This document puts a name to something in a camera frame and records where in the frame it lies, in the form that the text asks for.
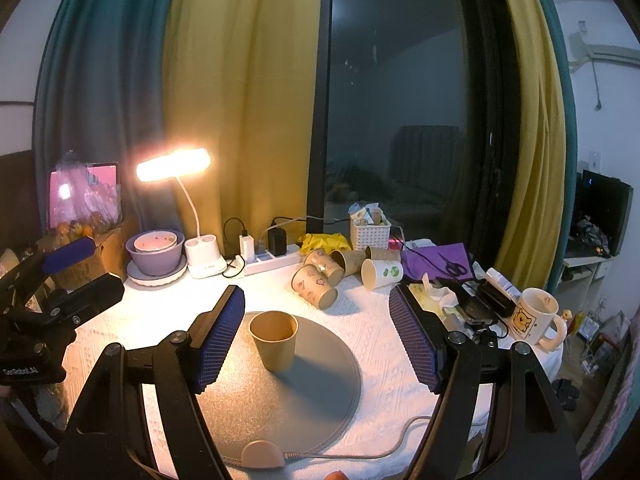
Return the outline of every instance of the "white bowl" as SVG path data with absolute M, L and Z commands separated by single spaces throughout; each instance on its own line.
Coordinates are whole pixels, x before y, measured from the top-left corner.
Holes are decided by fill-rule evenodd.
M 177 239 L 171 231 L 149 231 L 136 238 L 133 246 L 139 253 L 157 253 L 173 247 Z

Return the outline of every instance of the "cardboard box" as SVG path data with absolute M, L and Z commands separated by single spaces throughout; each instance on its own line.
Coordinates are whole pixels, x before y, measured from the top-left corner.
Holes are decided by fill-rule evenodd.
M 127 264 L 131 257 L 125 244 L 129 238 L 139 232 L 138 220 L 135 217 L 125 218 L 110 231 L 95 236 L 93 256 L 55 274 L 53 280 L 57 286 L 66 290 L 76 290 L 105 272 L 112 272 L 120 276 L 122 281 L 126 280 Z M 38 248 L 43 251 L 52 250 L 54 239 L 55 234 L 41 238 L 38 240 Z

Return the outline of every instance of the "scissors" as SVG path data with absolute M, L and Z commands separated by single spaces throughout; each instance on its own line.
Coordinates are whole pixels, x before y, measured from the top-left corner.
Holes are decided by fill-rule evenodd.
M 452 278 L 459 278 L 468 273 L 468 269 L 464 265 L 447 260 L 447 258 L 440 253 L 438 253 L 438 256 L 440 256 L 446 264 L 444 266 L 445 272 Z

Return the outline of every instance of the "white charger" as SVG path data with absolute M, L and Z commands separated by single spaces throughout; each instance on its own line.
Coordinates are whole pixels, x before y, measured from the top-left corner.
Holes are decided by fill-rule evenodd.
M 244 258 L 245 264 L 252 264 L 255 261 L 254 237 L 242 231 L 240 238 L 240 256 Z

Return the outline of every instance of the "power adapter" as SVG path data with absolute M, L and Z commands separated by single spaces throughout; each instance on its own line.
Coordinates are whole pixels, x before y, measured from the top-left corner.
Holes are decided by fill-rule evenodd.
M 269 252 L 273 256 L 287 254 L 287 232 L 281 227 L 274 227 L 267 231 Z
M 249 236 L 246 229 L 243 229 L 239 241 L 240 256 L 244 259 L 245 264 L 252 264 L 255 261 L 254 237 Z

